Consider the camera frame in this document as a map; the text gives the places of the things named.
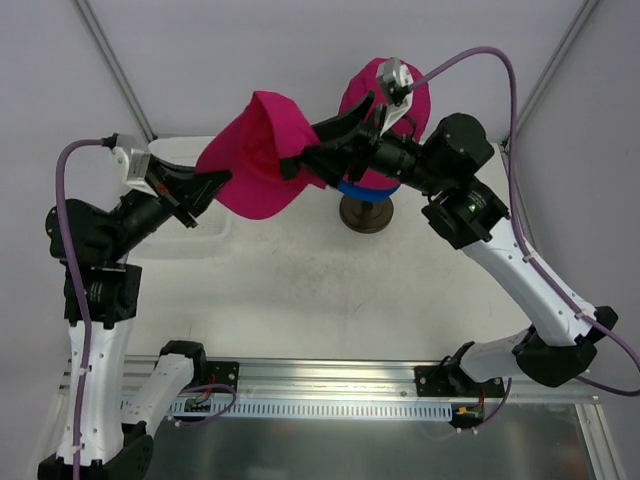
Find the blue cap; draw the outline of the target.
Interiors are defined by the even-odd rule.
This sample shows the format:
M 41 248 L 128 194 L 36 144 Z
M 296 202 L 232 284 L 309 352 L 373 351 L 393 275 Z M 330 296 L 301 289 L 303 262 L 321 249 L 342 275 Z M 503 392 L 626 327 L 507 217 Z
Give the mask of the blue cap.
M 347 197 L 358 201 L 371 203 L 382 202 L 388 199 L 398 189 L 399 186 L 395 186 L 389 189 L 373 189 L 354 185 L 346 181 L 341 181 L 337 187 L 337 190 Z

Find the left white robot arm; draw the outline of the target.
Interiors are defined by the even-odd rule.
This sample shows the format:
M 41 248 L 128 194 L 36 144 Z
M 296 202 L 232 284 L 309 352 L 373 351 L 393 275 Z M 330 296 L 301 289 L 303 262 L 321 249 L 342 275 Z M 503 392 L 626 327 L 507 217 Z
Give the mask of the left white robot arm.
M 68 199 L 46 219 L 50 253 L 66 269 L 64 318 L 69 323 L 69 409 L 60 443 L 37 469 L 40 479 L 141 479 L 151 462 L 154 436 L 181 394 L 237 397 L 233 385 L 211 372 L 202 344 L 171 340 L 132 400 L 123 402 L 127 346 L 137 315 L 141 267 L 125 257 L 170 219 L 187 228 L 230 180 L 228 171 L 198 174 L 152 158 L 145 172 L 151 190 L 131 190 L 106 212 Z

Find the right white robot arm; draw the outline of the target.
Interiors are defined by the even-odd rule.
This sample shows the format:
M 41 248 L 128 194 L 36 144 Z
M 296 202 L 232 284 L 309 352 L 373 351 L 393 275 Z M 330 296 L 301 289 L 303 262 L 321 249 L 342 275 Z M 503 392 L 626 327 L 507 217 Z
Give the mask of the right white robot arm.
M 442 119 L 419 144 L 384 131 L 386 109 L 367 94 L 344 114 L 313 126 L 316 145 L 279 162 L 286 180 L 309 171 L 343 190 L 344 179 L 373 170 L 419 191 L 429 226 L 489 273 L 529 318 L 530 326 L 487 343 L 467 342 L 432 376 L 459 395 L 496 377 L 525 375 L 558 387 L 583 374 L 596 344 L 618 316 L 576 295 L 515 230 L 515 212 L 476 176 L 494 155 L 485 129 L 471 115 Z

